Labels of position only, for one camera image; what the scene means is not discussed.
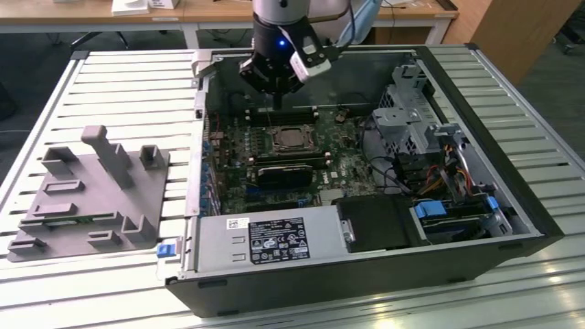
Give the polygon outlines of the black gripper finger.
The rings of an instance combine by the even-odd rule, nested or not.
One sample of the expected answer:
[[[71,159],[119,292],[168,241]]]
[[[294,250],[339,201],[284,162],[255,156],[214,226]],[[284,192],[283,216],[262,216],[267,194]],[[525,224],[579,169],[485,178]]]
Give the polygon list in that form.
[[[282,92],[279,91],[279,76],[271,59],[264,56],[252,56],[240,63],[240,77],[248,85],[263,95],[272,97],[272,109],[282,109]]]
[[[299,77],[292,69],[287,69],[283,76],[279,78],[279,108],[283,108],[284,96],[290,93],[295,93],[304,83],[299,80]]]

